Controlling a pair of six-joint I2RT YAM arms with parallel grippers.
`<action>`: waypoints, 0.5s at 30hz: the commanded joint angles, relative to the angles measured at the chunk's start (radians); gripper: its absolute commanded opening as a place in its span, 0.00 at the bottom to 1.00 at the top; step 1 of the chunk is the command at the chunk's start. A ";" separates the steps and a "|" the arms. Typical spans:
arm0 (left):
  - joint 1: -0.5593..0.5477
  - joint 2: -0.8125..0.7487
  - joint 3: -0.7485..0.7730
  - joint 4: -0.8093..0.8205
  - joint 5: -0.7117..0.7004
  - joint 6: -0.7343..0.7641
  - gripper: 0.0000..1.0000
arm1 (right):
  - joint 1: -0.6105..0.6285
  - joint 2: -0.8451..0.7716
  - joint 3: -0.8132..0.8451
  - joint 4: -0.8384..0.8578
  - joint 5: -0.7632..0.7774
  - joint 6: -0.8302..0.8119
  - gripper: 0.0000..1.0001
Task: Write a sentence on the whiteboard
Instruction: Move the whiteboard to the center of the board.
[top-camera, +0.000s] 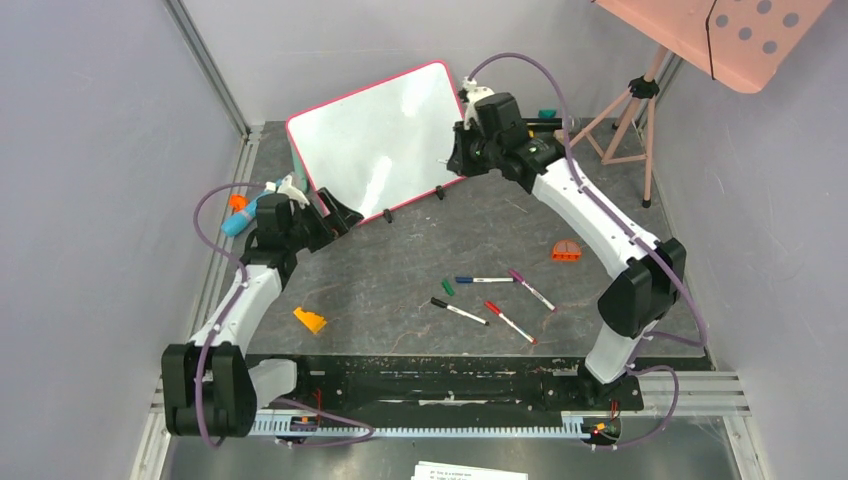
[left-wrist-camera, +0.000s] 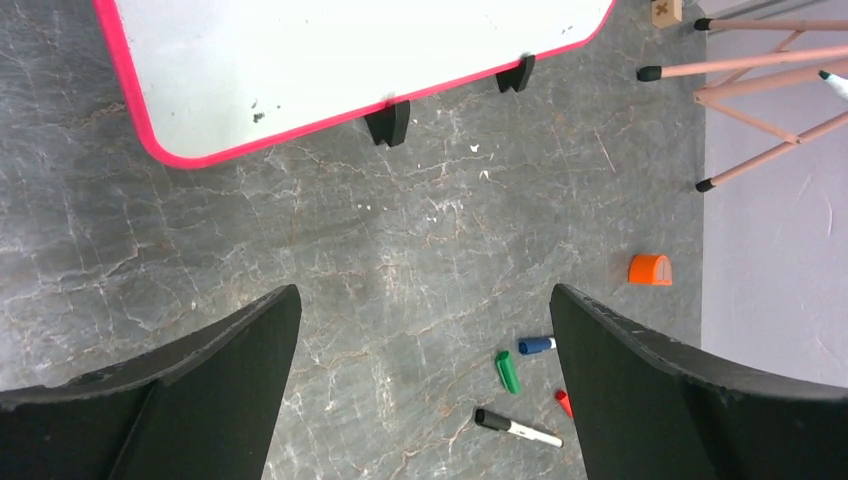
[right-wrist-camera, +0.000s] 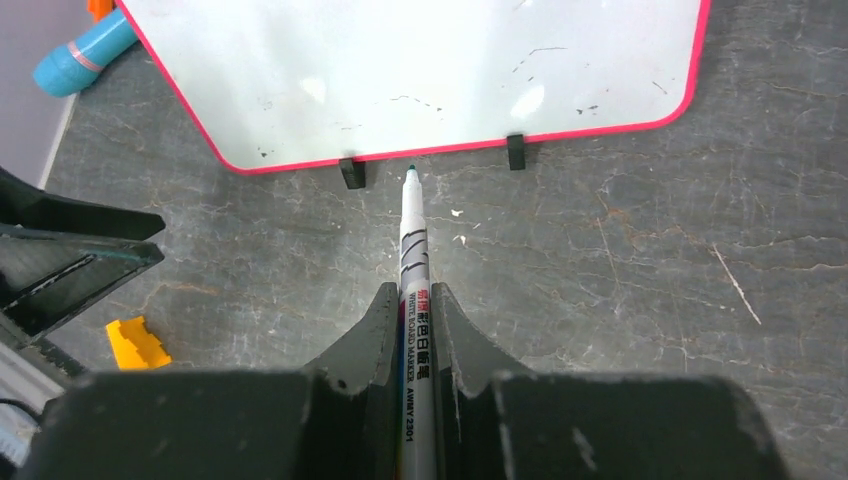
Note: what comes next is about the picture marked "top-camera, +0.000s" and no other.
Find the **pink framed whiteboard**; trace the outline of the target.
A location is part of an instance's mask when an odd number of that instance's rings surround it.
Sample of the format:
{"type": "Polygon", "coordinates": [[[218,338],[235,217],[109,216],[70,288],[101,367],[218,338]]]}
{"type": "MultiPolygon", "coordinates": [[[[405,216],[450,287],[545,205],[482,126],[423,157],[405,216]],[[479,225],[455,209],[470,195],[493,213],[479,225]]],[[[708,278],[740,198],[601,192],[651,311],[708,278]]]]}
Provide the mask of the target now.
{"type": "Polygon", "coordinates": [[[461,181],[437,160],[462,118],[449,67],[435,60],[297,113],[286,132],[312,189],[371,221],[461,181]]]}

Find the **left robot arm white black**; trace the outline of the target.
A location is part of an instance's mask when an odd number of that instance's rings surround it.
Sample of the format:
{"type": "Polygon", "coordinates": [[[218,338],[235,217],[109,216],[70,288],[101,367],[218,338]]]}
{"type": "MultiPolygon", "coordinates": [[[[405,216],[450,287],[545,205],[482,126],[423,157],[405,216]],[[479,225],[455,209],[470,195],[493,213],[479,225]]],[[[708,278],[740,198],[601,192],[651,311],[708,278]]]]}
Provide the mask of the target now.
{"type": "Polygon", "coordinates": [[[364,219],[327,189],[317,195],[318,204],[294,191],[258,199],[256,225],[222,303],[187,342],[165,348],[161,380],[170,434],[216,446],[222,439],[247,436],[257,412],[277,398],[295,408],[312,399],[314,381],[294,361],[249,366],[245,353],[290,280],[298,253],[322,249],[364,219]]]}

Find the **green marker cap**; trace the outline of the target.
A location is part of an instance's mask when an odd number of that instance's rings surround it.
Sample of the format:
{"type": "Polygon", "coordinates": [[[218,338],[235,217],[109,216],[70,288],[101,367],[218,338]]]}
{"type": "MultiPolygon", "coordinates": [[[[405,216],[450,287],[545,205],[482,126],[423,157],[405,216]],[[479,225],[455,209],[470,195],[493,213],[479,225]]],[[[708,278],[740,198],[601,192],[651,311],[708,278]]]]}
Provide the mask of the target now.
{"type": "Polygon", "coordinates": [[[444,291],[445,291],[445,292],[446,292],[449,296],[454,296],[454,295],[455,295],[455,290],[453,289],[453,287],[451,286],[450,282],[449,282],[447,279],[443,279],[443,280],[441,281],[441,285],[442,285],[442,287],[443,287],[444,291]]]}

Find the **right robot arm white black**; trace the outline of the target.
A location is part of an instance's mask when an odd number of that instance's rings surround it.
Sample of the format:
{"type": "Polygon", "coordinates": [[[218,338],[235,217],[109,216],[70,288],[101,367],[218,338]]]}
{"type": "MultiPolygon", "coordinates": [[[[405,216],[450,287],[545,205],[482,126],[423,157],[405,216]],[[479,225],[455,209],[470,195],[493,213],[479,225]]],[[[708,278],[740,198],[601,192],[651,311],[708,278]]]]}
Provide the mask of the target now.
{"type": "Polygon", "coordinates": [[[517,100],[487,87],[463,90],[466,111],[454,125],[447,167],[463,176],[496,169],[550,207],[600,259],[612,283],[598,300],[603,326],[581,368],[580,400],[602,408],[640,340],[680,297],[686,250],[639,227],[599,192],[562,143],[534,136],[517,100]]]}

